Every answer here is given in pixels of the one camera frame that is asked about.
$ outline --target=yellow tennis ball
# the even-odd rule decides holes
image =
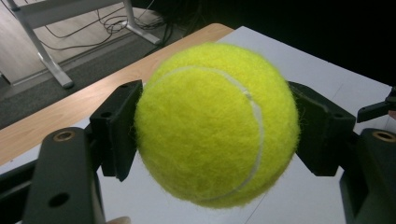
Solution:
[[[181,200],[244,205],[272,187],[298,142],[287,81],[261,55],[206,43],[165,61],[134,117],[154,179]]]

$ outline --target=desk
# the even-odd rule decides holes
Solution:
[[[322,61],[246,27],[232,31],[213,24],[2,130],[2,164],[39,144],[47,133],[70,125],[85,127],[87,117],[117,86],[139,78],[146,81],[162,60],[174,52],[206,41],[232,43],[259,52],[286,79],[318,91],[352,115],[356,115],[363,106],[384,101],[390,91],[387,85]],[[357,124],[354,131],[360,133],[368,127],[395,132],[396,121],[385,116]],[[15,161],[25,160],[24,155]],[[99,175],[106,219],[129,216],[133,223],[343,224],[344,211],[338,187],[342,172],[339,169],[335,177],[315,177],[295,156],[285,174],[265,195],[243,208],[228,210],[205,209],[173,198],[153,181],[138,155],[123,183]]]

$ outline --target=gray carpet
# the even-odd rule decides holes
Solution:
[[[149,32],[163,38],[165,30],[165,26],[162,26]],[[168,32],[168,34],[171,35],[165,45],[182,38],[184,32],[173,27],[172,33]],[[156,49],[157,47],[147,40],[129,33],[67,62],[60,63],[66,74],[75,82],[75,86],[64,90],[52,77],[12,97],[3,99],[0,101],[0,130],[142,59]]]

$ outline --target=dark background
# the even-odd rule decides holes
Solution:
[[[151,0],[133,0],[146,8]],[[186,26],[246,26],[330,63],[396,86],[396,16],[390,2],[162,0],[150,9]]]

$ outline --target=black metal bracket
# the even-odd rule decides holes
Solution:
[[[365,129],[357,135],[355,117],[343,108],[304,85],[290,87],[302,129],[296,153],[314,175],[334,176],[338,167],[344,169],[340,189],[346,223],[394,223],[396,134]]]
[[[358,111],[357,122],[360,123],[370,119],[376,119],[378,117],[387,115],[390,110],[396,110],[396,86],[391,89],[384,102],[374,105],[367,105],[361,108]]]
[[[136,153],[134,110],[141,80],[116,88],[85,130],[49,134],[39,157],[0,175],[0,222],[106,223],[96,171],[124,180]]]

